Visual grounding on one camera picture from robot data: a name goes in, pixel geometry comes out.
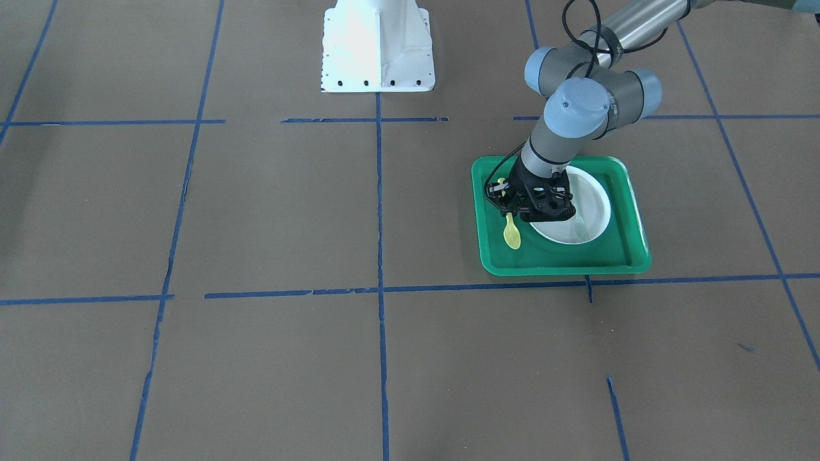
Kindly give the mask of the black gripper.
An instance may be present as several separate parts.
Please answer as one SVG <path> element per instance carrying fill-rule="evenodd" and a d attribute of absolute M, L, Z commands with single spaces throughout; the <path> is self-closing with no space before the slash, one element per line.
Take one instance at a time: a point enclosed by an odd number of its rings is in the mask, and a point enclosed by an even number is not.
<path fill-rule="evenodd" d="M 510 186 L 521 193 L 529 210 L 519 214 L 524 222 L 565 222 L 576 215 L 568 173 L 553 173 L 547 178 L 530 172 L 521 158 L 510 170 Z"/>

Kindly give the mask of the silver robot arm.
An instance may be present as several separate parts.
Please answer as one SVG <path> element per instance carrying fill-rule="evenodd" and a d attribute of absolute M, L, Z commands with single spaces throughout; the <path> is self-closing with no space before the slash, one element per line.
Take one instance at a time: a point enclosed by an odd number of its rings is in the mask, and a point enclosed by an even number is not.
<path fill-rule="evenodd" d="M 624 55 L 646 49 L 669 26 L 706 1 L 630 1 L 563 47 L 541 47 L 525 64 L 528 87 L 545 98 L 531 134 L 514 152 L 504 183 L 484 196 L 524 222 L 564 222 L 576 215 L 566 167 L 580 149 L 656 111 L 662 85 L 652 71 L 615 71 Z"/>

